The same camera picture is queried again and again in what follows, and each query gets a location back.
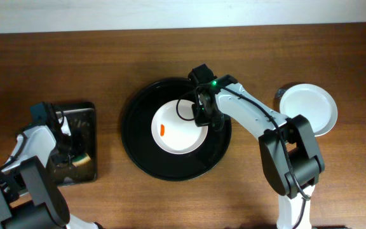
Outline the yellow green sponge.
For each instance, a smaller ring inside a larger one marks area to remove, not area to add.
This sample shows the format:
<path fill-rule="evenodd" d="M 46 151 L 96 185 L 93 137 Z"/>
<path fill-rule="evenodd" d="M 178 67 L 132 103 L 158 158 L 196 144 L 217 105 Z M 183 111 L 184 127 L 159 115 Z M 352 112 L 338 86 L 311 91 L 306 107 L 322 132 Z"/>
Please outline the yellow green sponge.
<path fill-rule="evenodd" d="M 87 153 L 80 154 L 74 157 L 71 161 L 71 164 L 75 167 L 82 166 L 91 161 L 90 156 Z"/>

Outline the white plate front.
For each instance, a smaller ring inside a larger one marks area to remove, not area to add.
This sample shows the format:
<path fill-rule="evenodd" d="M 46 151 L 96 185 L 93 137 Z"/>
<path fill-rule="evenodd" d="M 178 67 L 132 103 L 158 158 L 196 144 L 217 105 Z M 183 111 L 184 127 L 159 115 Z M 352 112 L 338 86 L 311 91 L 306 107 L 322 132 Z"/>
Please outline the white plate front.
<path fill-rule="evenodd" d="M 197 127 L 195 121 L 185 121 L 176 112 L 178 100 L 162 105 L 154 114 L 151 133 L 164 151 L 183 155 L 198 149 L 205 141 L 208 127 Z"/>

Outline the white plate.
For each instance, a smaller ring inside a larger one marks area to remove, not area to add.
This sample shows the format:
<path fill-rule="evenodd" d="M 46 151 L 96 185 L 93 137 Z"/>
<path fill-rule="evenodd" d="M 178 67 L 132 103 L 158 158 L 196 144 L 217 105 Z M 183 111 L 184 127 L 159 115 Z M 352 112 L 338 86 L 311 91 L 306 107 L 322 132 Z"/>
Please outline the white plate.
<path fill-rule="evenodd" d="M 195 121 L 185 121 L 176 112 L 178 100 L 162 105 L 154 114 L 151 133 L 164 151 L 183 155 L 198 149 L 205 141 L 208 127 L 197 127 Z"/>
<path fill-rule="evenodd" d="M 290 118 L 307 118 L 316 137 L 330 132 L 338 118 L 333 97 L 319 86 L 301 83 L 286 89 L 280 97 L 279 110 Z"/>

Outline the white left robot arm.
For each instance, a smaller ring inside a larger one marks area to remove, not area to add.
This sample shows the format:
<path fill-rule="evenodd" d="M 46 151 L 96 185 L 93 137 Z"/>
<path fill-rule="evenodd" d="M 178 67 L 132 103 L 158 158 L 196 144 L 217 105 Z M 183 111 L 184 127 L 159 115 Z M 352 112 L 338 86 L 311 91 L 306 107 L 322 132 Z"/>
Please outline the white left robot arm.
<path fill-rule="evenodd" d="M 69 212 L 47 165 L 73 169 L 91 162 L 97 150 L 95 120 L 72 126 L 66 116 L 37 116 L 17 135 L 0 167 L 0 228 L 95 228 Z"/>

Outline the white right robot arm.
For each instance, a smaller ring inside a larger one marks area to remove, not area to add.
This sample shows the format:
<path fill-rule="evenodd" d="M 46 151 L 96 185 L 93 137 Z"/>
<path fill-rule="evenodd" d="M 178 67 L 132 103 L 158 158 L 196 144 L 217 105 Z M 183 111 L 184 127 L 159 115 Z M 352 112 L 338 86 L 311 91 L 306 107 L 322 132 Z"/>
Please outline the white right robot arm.
<path fill-rule="evenodd" d="M 310 200 L 325 164 L 313 129 L 302 115 L 289 118 L 252 97 L 230 75 L 189 75 L 197 126 L 234 118 L 259 142 L 262 169 L 278 194 L 277 228 L 311 228 Z"/>

